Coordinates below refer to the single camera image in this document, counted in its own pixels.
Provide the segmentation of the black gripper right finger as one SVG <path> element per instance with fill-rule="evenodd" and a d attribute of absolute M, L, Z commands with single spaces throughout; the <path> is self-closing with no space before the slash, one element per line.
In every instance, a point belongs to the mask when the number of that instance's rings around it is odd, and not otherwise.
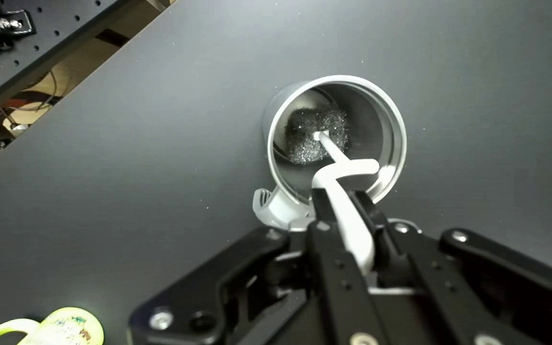
<path fill-rule="evenodd" d="M 381 298 L 400 304 L 386 311 L 392 340 L 419 340 L 428 345 L 505 345 L 517 332 L 497 323 L 465 282 L 438 244 L 411 225 L 388 221 L 361 192 L 350 194 L 371 233 L 375 284 L 384 290 L 409 288 L 407 298 Z"/>

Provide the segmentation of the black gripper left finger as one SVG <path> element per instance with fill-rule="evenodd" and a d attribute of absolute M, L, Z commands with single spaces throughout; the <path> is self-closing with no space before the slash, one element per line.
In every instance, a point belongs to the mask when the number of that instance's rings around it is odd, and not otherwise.
<path fill-rule="evenodd" d="M 308 252 L 329 345 L 388 345 L 365 281 L 342 248 L 327 194 L 313 190 L 312 206 L 315 219 L 308 227 Z"/>

